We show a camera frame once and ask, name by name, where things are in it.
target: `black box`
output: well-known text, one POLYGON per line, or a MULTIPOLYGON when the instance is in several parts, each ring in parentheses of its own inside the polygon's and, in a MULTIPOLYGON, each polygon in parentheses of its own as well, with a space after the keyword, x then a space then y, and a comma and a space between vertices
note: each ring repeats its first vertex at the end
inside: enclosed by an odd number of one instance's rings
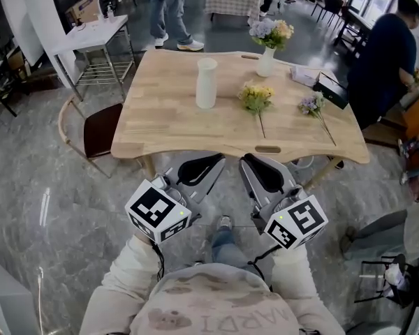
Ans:
POLYGON ((323 93, 324 98, 341 109, 346 108, 349 103, 348 90, 324 73, 318 76, 314 91, 323 93))

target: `white vase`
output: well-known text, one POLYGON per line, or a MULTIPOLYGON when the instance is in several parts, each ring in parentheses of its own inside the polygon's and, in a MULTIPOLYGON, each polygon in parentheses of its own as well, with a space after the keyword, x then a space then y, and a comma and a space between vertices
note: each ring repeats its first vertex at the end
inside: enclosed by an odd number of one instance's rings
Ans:
POLYGON ((256 73, 261 77, 269 77, 273 72, 273 55, 276 48, 265 48, 263 55, 259 58, 256 73))
POLYGON ((217 62, 210 58, 204 58, 197 62, 197 66, 196 104, 202 109, 213 108, 217 94, 217 62))

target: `white sneaker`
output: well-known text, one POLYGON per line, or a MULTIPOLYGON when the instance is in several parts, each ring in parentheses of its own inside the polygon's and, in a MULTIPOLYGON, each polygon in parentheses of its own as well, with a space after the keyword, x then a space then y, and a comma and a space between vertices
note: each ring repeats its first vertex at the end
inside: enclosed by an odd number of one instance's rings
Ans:
POLYGON ((231 219, 229 216, 222 216, 217 221, 217 229, 220 227, 228 227, 230 230, 233 228, 233 224, 231 223, 231 219))
POLYGON ((408 175, 406 172, 402 173, 402 176, 400 177, 400 184, 403 185, 408 181, 408 175))
POLYGON ((179 43, 177 44, 177 48, 182 51, 200 51, 203 49, 203 46, 205 46, 204 43, 195 40, 189 45, 180 45, 179 43))
POLYGON ((155 39, 155 47, 163 47, 163 44, 165 43, 165 41, 167 41, 169 38, 168 33, 166 33, 165 37, 163 38, 156 38, 155 39))

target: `white box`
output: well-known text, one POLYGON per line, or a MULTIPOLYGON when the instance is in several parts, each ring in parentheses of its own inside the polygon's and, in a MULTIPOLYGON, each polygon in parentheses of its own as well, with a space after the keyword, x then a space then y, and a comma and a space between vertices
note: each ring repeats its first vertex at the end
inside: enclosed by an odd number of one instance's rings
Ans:
POLYGON ((132 224, 157 244, 189 225, 191 211, 144 180, 127 202, 126 213, 132 224))
POLYGON ((264 232, 283 248, 294 249, 314 238, 328 222, 312 195, 273 214, 264 232))

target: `purple flower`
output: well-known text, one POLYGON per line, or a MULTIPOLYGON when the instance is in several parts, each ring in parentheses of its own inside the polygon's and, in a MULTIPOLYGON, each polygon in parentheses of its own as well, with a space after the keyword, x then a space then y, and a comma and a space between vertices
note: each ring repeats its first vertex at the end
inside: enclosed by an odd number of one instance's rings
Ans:
POLYGON ((270 34, 275 27, 276 23, 271 19, 266 18, 262 21, 256 21, 250 29, 250 36, 264 38, 266 35, 270 34))

